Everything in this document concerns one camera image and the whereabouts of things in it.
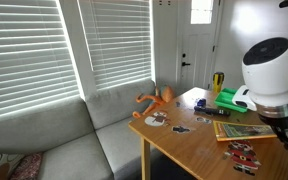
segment green object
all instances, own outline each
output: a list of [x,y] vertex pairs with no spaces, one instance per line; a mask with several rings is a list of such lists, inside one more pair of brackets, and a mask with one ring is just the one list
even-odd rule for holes
[[234,94],[237,92],[236,89],[224,88],[216,97],[215,104],[218,106],[233,109],[239,112],[246,112],[247,108],[233,104],[232,99]]

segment table surface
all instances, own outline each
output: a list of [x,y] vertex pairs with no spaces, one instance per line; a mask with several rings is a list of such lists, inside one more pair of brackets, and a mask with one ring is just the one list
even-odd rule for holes
[[[249,140],[261,163],[258,170],[251,171],[255,176],[233,169],[235,163],[224,155],[229,141],[218,142],[213,124],[197,122],[196,118],[202,116],[210,120],[242,124],[264,123],[252,111],[239,113],[230,110],[229,117],[194,114],[196,99],[206,98],[206,107],[217,108],[214,104],[216,96],[215,92],[193,88],[147,115],[131,121],[129,127],[197,179],[288,179],[288,150],[284,149],[277,138]],[[158,110],[167,112],[169,125],[154,127],[144,122],[147,116]],[[190,128],[191,131],[182,134],[173,132],[172,127],[178,125]]]

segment door window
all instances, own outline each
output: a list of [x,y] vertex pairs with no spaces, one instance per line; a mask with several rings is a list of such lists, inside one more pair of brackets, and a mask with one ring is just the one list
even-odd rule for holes
[[211,24],[213,0],[192,0],[191,24]]

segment orange toy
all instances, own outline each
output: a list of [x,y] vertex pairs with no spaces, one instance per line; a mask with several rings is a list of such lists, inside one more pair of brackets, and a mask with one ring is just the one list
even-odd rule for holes
[[170,86],[163,86],[161,88],[161,95],[160,95],[158,88],[156,87],[155,88],[155,94],[156,94],[155,96],[144,95],[143,97],[142,97],[142,94],[140,94],[139,96],[136,97],[136,102],[138,102],[138,103],[141,103],[147,99],[153,100],[153,103],[148,108],[146,108],[146,110],[142,114],[140,114],[137,111],[134,111],[133,117],[139,118],[142,115],[145,115],[148,112],[150,112],[151,110],[155,109],[156,107],[163,105],[167,102],[170,102],[172,99],[175,98],[174,91],[172,90],[172,88]]

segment gray couch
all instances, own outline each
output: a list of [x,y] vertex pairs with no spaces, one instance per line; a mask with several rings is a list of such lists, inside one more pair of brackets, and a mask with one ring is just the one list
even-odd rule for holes
[[[128,127],[139,93],[153,94],[151,80],[58,100],[0,118],[0,153],[44,152],[38,179],[133,179],[140,174],[140,139]],[[151,158],[160,156],[152,148]]]

